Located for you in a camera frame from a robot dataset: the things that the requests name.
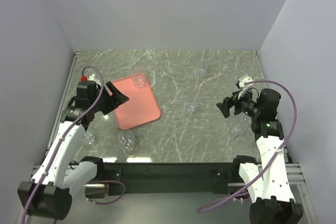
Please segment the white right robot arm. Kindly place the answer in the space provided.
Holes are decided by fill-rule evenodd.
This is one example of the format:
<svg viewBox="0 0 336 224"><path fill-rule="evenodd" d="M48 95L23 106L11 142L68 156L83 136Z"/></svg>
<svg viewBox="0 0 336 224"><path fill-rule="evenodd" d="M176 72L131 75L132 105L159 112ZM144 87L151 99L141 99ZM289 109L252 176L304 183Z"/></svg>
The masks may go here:
<svg viewBox="0 0 336 224"><path fill-rule="evenodd" d="M284 132L276 118L280 99L273 89L262 89L256 101L251 91L240 90L216 105L225 118L233 108L235 115L244 113L251 119L262 170L249 156L237 156L231 168L232 178L248 186L251 223L298 223L303 216L303 206L296 202L287 176Z"/></svg>

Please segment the clear glass under right arm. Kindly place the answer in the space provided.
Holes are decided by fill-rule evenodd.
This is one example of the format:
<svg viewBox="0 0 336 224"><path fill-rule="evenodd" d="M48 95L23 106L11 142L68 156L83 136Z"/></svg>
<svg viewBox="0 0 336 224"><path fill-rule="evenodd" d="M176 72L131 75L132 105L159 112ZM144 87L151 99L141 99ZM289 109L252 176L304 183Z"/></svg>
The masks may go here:
<svg viewBox="0 0 336 224"><path fill-rule="evenodd" d="M228 136L231 138L239 137L245 133L250 125L251 119L246 114L232 115L228 118Z"/></svg>

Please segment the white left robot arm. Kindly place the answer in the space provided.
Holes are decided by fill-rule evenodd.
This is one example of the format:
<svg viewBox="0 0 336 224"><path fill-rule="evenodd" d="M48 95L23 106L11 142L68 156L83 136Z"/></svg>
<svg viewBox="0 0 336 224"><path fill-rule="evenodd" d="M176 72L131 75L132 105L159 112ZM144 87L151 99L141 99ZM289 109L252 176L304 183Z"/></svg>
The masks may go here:
<svg viewBox="0 0 336 224"><path fill-rule="evenodd" d="M86 156L72 171L67 172L67 168L95 114L107 115L128 100L111 82L78 82L76 95L62 111L56 138L42 165L30 181L18 187L24 208L22 223L26 216L65 219L73 198L85 184L106 179L104 161L99 157Z"/></svg>

